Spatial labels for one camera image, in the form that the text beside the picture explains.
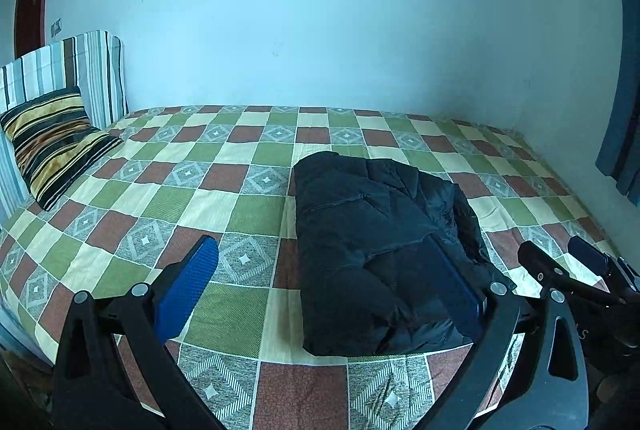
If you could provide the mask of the wall light switch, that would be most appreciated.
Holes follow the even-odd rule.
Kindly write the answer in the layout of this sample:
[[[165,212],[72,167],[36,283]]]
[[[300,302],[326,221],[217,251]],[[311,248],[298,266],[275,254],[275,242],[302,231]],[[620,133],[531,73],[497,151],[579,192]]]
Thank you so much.
[[[62,20],[59,18],[51,25],[51,37],[56,37],[62,31]]]

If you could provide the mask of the striped yellow black pillow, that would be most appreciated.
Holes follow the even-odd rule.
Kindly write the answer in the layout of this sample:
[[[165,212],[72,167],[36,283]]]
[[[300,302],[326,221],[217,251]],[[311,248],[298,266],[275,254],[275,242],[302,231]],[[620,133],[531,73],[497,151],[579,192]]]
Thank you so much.
[[[43,210],[122,139],[95,127],[78,86],[54,90],[1,115],[17,169]]]

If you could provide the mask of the black quilted puffer jacket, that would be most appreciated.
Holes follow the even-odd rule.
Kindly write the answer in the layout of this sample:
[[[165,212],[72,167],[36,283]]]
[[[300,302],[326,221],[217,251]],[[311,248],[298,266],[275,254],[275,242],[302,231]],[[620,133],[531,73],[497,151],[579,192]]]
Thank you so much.
[[[510,277],[491,262],[460,186],[393,159],[315,153],[294,167],[304,349],[364,358],[469,343],[433,274],[440,248],[478,288]]]

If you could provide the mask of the dark blue curtain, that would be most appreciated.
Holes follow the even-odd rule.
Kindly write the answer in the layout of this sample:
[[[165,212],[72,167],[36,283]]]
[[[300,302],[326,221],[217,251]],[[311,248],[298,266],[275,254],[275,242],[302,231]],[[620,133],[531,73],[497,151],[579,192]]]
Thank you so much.
[[[608,127],[596,161],[617,190],[639,205],[639,0],[622,0],[622,49]]]

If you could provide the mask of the dark brown wooden door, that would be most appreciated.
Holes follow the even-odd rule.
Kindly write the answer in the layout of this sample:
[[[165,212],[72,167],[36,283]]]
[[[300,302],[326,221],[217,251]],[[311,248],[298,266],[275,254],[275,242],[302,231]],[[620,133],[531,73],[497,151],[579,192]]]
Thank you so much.
[[[14,13],[14,56],[22,57],[44,46],[46,0],[16,0]]]

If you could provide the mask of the checkered green brown bed sheet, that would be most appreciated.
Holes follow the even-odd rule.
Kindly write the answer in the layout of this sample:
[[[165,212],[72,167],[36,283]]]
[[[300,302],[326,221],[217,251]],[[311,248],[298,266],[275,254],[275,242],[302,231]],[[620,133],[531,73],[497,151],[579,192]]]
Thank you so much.
[[[1,230],[1,301],[54,358],[76,291],[119,296],[180,260],[202,235],[220,262],[168,346],[231,429],[409,429],[445,390],[463,350],[406,358],[315,358],[303,349],[291,172],[322,150],[390,158],[458,183],[492,263],[520,294],[516,260],[536,242],[594,284],[573,236],[612,247],[521,135],[463,121],[324,107],[186,106],[134,112],[122,142],[50,210],[18,208]]]

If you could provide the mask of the striped blue headboard cover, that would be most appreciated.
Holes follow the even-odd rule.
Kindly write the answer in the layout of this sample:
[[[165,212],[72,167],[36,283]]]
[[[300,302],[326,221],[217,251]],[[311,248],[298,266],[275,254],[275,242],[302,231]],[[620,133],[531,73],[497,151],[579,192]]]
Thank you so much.
[[[54,42],[1,68],[1,110],[78,86],[92,124],[106,129],[128,114],[124,42],[94,30]]]

